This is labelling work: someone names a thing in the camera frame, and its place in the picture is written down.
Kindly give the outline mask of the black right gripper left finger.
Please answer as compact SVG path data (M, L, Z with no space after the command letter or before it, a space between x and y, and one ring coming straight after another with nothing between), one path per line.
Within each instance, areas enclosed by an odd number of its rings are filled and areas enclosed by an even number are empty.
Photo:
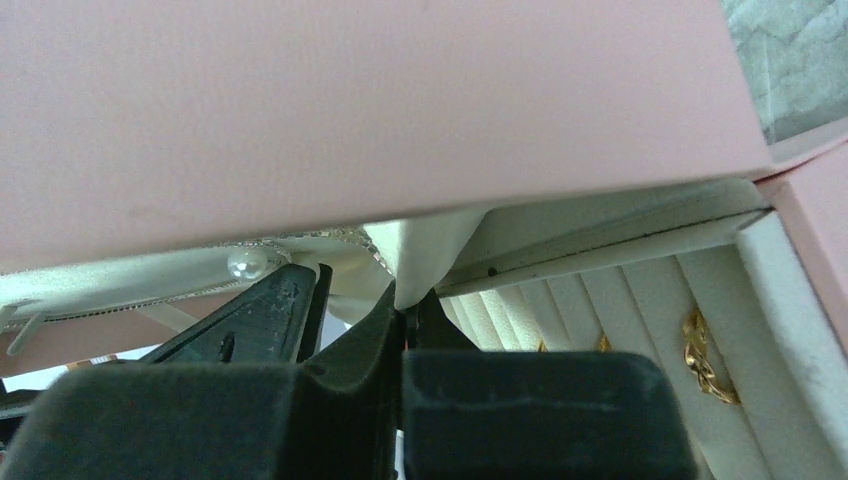
M391 479L403 323L388 288L302 363L133 362L59 378L5 479Z

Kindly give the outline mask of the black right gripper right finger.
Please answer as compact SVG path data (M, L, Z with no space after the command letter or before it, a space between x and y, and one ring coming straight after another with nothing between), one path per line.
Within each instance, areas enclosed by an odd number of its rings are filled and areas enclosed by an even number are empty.
M404 311L409 479L694 479L671 385L628 352L478 349L434 293Z

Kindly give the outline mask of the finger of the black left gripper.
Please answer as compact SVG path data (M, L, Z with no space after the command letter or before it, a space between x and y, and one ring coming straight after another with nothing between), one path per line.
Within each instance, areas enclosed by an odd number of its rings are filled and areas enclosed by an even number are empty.
M303 362L320 350L332 276L325 264L284 265L141 361Z

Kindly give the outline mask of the silver pearl bangle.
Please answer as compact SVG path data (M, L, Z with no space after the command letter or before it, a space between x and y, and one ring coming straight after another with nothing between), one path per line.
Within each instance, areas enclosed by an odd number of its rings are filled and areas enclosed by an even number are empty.
M368 299L391 279L361 226L24 270L1 276L1 330L34 316L63 321L247 288L284 265L334 273L336 295Z

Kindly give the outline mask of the pink jewelry box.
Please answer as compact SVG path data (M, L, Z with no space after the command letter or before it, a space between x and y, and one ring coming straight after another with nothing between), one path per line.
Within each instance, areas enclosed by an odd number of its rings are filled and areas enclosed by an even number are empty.
M391 279L333 273L317 353L394 289L391 479L429 293L482 351L652 360L694 479L846 477L845 2L2 3L1 276L349 226ZM143 363L251 286L1 365Z

